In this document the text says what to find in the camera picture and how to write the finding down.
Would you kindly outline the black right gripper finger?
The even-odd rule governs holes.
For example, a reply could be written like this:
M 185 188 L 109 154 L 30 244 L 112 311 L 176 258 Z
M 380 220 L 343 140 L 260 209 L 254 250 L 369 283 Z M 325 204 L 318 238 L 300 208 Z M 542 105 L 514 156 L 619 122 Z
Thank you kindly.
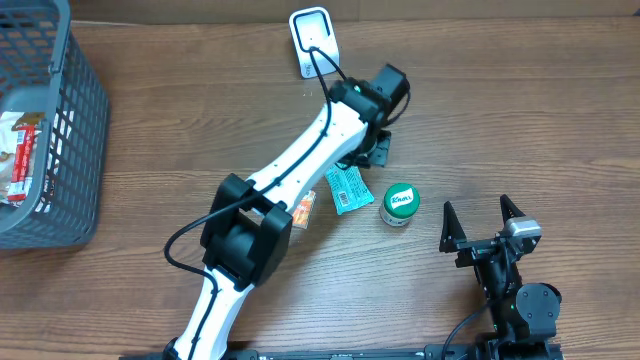
M 512 218 L 524 217 L 525 213 L 522 212 L 509 198 L 507 194 L 500 196 L 500 207 L 502 219 L 508 221 Z
M 455 209 L 450 201 L 443 206 L 443 226 L 441 243 L 459 243 L 467 240 L 466 234 L 458 220 Z

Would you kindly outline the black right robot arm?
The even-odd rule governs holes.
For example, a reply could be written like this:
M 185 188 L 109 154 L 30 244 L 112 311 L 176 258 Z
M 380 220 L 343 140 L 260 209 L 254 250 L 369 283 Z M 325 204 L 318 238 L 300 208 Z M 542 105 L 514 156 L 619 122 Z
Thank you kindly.
M 523 283 L 517 268 L 539 244 L 542 228 L 505 194 L 500 207 L 503 228 L 491 238 L 470 241 L 453 205 L 443 205 L 439 251 L 456 254 L 458 268 L 474 270 L 486 302 L 456 325 L 433 354 L 440 359 L 561 359 L 561 346 L 550 339 L 557 334 L 562 295 L 548 283 Z M 455 345 L 460 330 L 484 312 L 490 313 L 493 331 L 477 335 L 469 345 Z

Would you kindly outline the green lid Knorr jar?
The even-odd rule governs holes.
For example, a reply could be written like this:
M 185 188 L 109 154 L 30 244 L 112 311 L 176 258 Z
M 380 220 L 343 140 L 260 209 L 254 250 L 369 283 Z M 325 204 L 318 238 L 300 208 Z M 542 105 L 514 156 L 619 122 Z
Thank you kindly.
M 406 226 L 420 206 L 418 190 L 409 183 L 395 183 L 389 187 L 381 202 L 381 219 L 389 226 Z

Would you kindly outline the orange snack packet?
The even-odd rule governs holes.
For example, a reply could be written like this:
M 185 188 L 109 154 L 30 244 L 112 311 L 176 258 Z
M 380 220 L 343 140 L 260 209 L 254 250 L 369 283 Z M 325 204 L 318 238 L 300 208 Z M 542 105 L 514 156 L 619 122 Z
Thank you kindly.
M 316 200 L 316 192 L 309 190 L 298 203 L 294 213 L 292 225 L 296 228 L 307 229 L 311 212 Z

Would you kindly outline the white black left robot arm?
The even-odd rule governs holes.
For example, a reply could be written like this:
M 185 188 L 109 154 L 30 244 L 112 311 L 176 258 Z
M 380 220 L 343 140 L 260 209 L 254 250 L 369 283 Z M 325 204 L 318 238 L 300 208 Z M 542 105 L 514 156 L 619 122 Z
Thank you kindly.
M 275 160 L 247 179 L 228 175 L 209 213 L 177 231 L 202 227 L 203 287 L 184 332 L 165 359 L 220 359 L 251 290 L 275 272 L 289 247 L 293 214 L 304 195 L 336 163 L 380 166 L 375 149 L 392 112 L 408 103 L 410 83 L 387 64 L 370 81 L 345 78 L 325 86 L 325 102 L 311 125 Z

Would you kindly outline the teal white snack packet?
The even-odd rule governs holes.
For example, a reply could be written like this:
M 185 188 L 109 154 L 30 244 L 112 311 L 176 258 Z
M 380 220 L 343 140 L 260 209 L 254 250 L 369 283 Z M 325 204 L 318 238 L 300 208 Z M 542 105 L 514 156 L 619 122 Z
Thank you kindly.
M 325 179 L 331 190 L 338 215 L 343 215 L 374 202 L 374 196 L 366 186 L 358 167 L 343 170 L 333 165 Z

